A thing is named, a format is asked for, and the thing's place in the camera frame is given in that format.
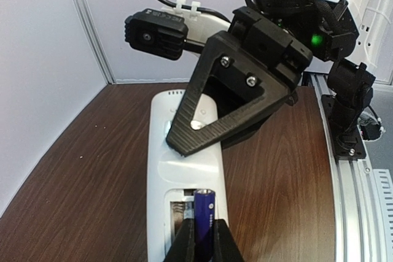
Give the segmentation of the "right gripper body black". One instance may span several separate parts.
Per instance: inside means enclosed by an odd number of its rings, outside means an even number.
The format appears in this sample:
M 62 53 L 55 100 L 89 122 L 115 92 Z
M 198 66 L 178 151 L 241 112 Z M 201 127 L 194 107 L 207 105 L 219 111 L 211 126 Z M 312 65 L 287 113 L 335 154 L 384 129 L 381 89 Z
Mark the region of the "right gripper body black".
M 228 32 L 241 48 L 261 62 L 269 73 L 291 90 L 296 89 L 313 59 L 312 51 L 263 14 L 243 6 L 233 11 Z

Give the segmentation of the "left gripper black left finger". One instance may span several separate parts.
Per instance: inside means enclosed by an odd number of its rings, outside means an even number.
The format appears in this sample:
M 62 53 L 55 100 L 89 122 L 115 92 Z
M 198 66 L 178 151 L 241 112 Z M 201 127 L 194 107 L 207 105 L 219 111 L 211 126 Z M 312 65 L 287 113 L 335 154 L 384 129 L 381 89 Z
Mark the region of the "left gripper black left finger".
M 188 218 L 181 227 L 165 256 L 165 262 L 194 262 L 195 260 L 195 222 Z

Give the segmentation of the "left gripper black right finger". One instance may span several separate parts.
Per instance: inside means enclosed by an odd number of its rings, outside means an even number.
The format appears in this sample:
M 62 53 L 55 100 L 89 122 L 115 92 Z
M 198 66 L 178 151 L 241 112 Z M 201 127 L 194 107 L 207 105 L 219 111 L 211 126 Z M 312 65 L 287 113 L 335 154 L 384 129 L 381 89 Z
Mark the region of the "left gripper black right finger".
M 224 219 L 214 221 L 213 262 L 244 262 L 244 258 Z

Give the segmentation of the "blue battery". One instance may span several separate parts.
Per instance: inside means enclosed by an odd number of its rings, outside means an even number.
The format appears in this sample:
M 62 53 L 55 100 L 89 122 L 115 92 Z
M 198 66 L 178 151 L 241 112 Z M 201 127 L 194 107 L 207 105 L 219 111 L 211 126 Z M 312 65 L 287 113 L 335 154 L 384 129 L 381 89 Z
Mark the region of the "blue battery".
M 195 261 L 211 261 L 213 256 L 215 197 L 208 188 L 194 192 Z

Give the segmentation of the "white remote control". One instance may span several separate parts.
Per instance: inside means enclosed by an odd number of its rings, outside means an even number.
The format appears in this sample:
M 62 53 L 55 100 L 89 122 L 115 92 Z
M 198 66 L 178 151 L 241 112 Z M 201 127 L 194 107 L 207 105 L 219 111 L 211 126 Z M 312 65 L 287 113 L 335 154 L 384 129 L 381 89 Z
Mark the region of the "white remote control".
M 215 192 L 215 217 L 228 220 L 222 147 L 214 144 L 183 157 L 166 137 L 184 95 L 183 89 L 156 94 L 150 105 L 147 154 L 147 257 L 163 261 L 181 222 L 193 217 L 193 192 Z

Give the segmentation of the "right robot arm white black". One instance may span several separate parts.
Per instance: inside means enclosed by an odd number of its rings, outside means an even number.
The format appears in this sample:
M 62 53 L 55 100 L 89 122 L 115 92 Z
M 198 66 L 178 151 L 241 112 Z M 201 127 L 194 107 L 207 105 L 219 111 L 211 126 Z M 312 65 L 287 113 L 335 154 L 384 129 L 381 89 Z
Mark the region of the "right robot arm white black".
M 347 0 L 245 0 L 230 27 L 209 37 L 173 118 L 166 143 L 189 156 L 254 134 L 284 104 L 313 58 L 331 61 L 322 96 L 333 154 L 365 158 L 358 120 L 375 76 L 349 60 L 359 30 Z

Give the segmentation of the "front aluminium rail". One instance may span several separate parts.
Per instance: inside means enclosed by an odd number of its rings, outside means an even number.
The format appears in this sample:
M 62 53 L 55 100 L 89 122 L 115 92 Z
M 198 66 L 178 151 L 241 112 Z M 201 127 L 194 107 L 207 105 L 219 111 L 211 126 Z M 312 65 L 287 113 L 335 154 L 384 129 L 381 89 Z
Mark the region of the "front aluminium rail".
M 322 120 L 332 175 L 335 261 L 392 261 L 392 179 L 369 158 L 336 160 Z

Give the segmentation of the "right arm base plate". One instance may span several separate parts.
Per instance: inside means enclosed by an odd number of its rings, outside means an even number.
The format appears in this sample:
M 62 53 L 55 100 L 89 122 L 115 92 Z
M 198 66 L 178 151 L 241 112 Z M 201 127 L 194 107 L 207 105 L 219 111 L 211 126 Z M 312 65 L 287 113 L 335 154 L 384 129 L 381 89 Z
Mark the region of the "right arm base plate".
M 354 110 L 345 107 L 333 95 L 323 94 L 321 103 L 327 120 L 333 157 L 337 161 L 366 159 L 367 153 L 357 120 L 354 119 Z

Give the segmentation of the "left aluminium frame post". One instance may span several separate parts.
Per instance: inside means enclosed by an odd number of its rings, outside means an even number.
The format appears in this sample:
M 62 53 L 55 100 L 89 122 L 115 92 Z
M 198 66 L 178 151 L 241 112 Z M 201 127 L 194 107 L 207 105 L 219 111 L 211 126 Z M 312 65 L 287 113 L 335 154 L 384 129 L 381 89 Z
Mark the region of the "left aluminium frame post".
M 73 0 L 82 28 L 93 52 L 93 56 L 107 84 L 117 83 L 113 70 L 110 67 L 98 31 L 93 21 L 87 0 Z

